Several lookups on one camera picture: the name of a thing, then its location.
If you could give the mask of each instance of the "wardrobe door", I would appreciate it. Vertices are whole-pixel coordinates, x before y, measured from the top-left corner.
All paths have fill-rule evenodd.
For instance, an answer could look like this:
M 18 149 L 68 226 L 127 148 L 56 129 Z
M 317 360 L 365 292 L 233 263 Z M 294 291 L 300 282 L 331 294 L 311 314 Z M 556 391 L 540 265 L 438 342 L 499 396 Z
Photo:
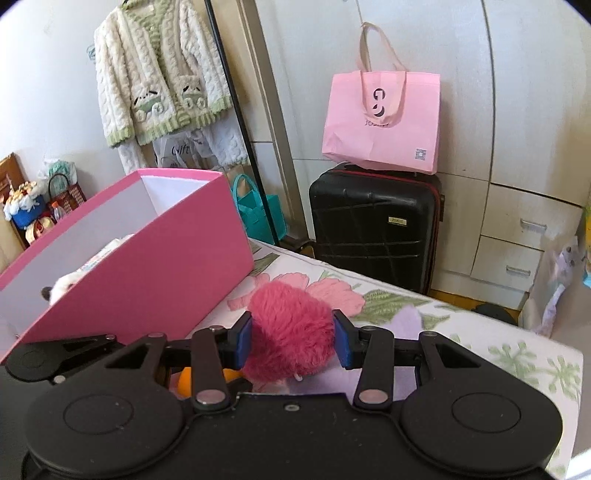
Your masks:
M 438 173 L 445 195 L 435 266 L 470 275 L 478 249 L 488 182 Z
M 484 0 L 496 83 L 492 181 L 583 205 L 591 27 L 564 0 Z
M 294 159 L 322 159 L 335 73 L 355 70 L 355 1 L 256 0 Z
M 358 0 L 361 16 L 384 29 L 407 69 L 441 75 L 438 170 L 488 180 L 492 155 L 491 52 L 480 0 Z M 374 70 L 392 67 L 369 34 Z

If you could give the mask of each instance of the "fuzzy pink pom-pom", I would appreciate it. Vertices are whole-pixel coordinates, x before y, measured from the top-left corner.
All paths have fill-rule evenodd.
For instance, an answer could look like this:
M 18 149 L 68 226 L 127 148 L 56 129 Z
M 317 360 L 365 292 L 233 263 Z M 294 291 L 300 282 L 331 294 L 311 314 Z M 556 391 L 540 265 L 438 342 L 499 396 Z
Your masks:
M 330 306 L 304 290 L 272 281 L 252 296 L 251 354 L 242 372 L 251 381 L 274 382 L 311 375 L 334 355 Z

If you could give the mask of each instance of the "checkered basket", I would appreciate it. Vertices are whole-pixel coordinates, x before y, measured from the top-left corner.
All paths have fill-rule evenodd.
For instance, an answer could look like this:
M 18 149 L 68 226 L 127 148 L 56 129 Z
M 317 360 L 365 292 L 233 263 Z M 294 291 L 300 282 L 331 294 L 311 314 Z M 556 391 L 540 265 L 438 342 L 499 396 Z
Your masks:
M 51 182 L 56 177 L 60 176 L 66 179 L 66 183 L 68 186 L 63 192 L 53 196 L 53 194 L 51 193 Z M 84 193 L 80 188 L 80 185 L 78 183 L 70 185 L 70 180 L 68 180 L 68 177 L 66 177 L 63 173 L 56 173 L 49 179 L 48 190 L 50 197 L 48 205 L 50 211 L 51 204 L 53 202 L 57 202 L 60 205 L 60 207 L 62 207 L 66 211 L 66 213 L 70 213 L 72 210 L 76 210 L 82 203 L 86 201 L 86 197 L 84 196 Z

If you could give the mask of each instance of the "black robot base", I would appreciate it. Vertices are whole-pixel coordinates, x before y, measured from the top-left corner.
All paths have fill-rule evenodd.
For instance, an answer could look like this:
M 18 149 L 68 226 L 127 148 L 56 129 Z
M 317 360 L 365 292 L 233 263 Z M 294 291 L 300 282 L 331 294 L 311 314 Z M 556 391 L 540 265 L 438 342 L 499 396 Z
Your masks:
M 25 415 L 21 478 L 551 479 L 562 420 L 546 396 L 435 332 L 395 340 L 333 313 L 341 365 L 362 369 L 353 404 L 227 384 L 222 368 L 249 354 L 248 312 L 190 340 L 21 345 L 7 371 L 54 384 Z M 415 367 L 417 389 L 403 401 L 392 399 L 395 365 Z M 184 367 L 192 394 L 179 400 L 168 382 Z

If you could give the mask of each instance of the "pink flower print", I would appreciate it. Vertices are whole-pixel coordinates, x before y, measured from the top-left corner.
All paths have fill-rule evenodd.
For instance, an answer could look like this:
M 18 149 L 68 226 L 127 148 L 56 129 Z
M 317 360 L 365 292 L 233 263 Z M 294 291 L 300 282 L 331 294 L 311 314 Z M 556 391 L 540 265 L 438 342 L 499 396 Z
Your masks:
M 251 301 L 251 297 L 259 288 L 261 288 L 265 283 L 269 283 L 271 281 L 271 277 L 267 273 L 261 273 L 254 277 L 255 280 L 255 287 L 246 295 L 242 297 L 238 297 L 237 299 L 228 300 L 228 308 L 231 311 L 245 309 L 248 307 L 248 303 Z
M 273 281 L 275 280 L 287 283 L 290 287 L 300 288 L 302 290 L 305 290 L 308 283 L 310 283 L 310 277 L 303 273 L 284 273 L 273 278 Z
M 310 277 L 303 273 L 284 273 L 277 275 L 273 281 L 280 281 L 292 287 L 305 290 L 315 299 L 322 300 L 330 305 L 332 309 L 339 309 L 347 317 L 353 317 L 361 312 L 365 305 L 362 295 L 355 293 L 351 285 L 337 278 L 323 278 L 322 280 L 310 283 Z M 248 307 L 251 297 L 255 291 L 269 282 L 269 275 L 262 273 L 255 277 L 254 289 L 237 299 L 228 300 L 230 310 L 240 310 Z
M 347 282 L 337 278 L 316 281 L 306 288 L 306 292 L 315 299 L 325 301 L 333 310 L 339 309 L 346 317 L 359 314 L 365 305 L 362 295 L 355 293 Z

